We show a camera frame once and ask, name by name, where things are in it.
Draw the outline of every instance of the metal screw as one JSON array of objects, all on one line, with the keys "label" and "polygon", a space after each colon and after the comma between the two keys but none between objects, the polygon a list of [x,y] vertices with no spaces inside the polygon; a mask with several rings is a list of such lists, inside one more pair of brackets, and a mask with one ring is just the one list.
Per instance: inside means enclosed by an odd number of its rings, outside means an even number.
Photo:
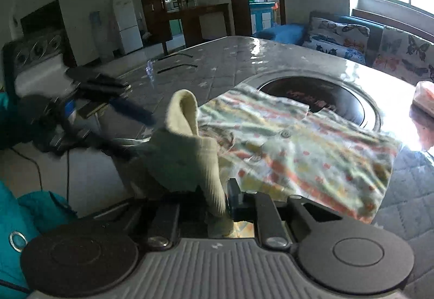
[{"label": "metal screw", "polygon": [[169,245],[169,241],[163,236],[151,236],[148,238],[148,245],[153,248],[165,248]]},{"label": "metal screw", "polygon": [[265,240],[265,244],[272,249],[281,249],[288,245],[288,241],[281,236],[272,236]]}]

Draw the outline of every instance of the ribbed surface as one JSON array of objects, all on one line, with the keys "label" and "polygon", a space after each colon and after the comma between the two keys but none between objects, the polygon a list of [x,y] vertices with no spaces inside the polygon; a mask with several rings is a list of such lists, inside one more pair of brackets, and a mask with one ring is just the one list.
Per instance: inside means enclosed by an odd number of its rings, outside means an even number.
[{"label": "ribbed surface", "polygon": [[[32,299],[51,297],[34,293]],[[123,284],[94,299],[336,299],[303,277],[291,258],[253,239],[188,240],[148,254]],[[402,299],[393,294],[387,299]]]}]

